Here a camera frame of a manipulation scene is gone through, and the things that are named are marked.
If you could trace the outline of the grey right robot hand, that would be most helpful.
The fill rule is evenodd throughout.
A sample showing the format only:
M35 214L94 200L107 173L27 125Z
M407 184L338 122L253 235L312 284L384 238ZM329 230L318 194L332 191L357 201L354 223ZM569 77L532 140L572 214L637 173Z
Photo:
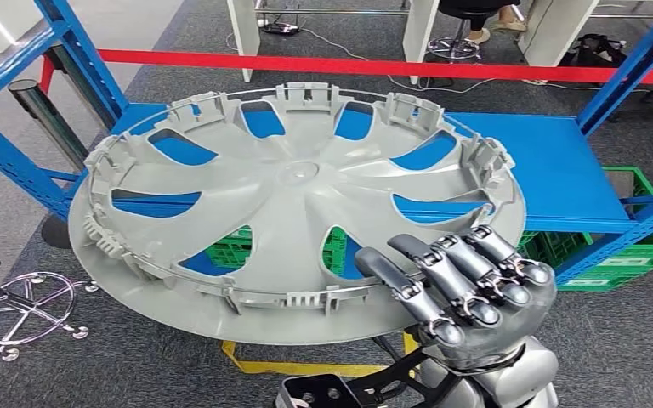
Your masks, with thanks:
M523 348L556 298L554 269L487 224L430 243L400 234L388 244L406 265L363 247L355 267L388 287L423 346L456 371L484 370Z

